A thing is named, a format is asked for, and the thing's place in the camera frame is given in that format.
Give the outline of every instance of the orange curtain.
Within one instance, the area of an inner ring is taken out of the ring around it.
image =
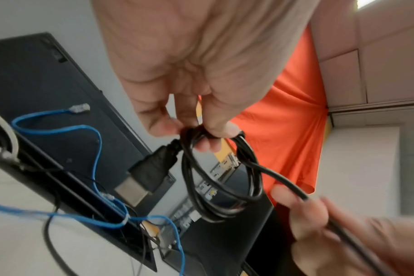
[[[308,27],[268,94],[232,121],[246,133],[261,165],[312,193],[327,119],[326,105]],[[267,193],[274,184],[273,178],[263,175]]]

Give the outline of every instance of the hand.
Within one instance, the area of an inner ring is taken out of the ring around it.
[[[197,126],[239,133],[229,122],[262,99],[319,0],[93,0],[110,62],[154,136]],[[166,110],[174,94],[177,118]],[[204,141],[199,150],[220,149]]]
[[[297,240],[292,256],[307,276],[374,276],[355,252],[325,229],[329,214],[398,275],[414,276],[414,219],[361,219],[326,198],[302,202],[291,200],[291,193],[278,185],[271,195],[291,207],[290,227]]]

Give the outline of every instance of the orange fabric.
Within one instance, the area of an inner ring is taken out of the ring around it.
[[[327,119],[326,105],[308,27],[268,94],[232,121],[246,133],[261,165],[312,193]],[[274,184],[273,178],[263,175],[263,187],[268,194]]]

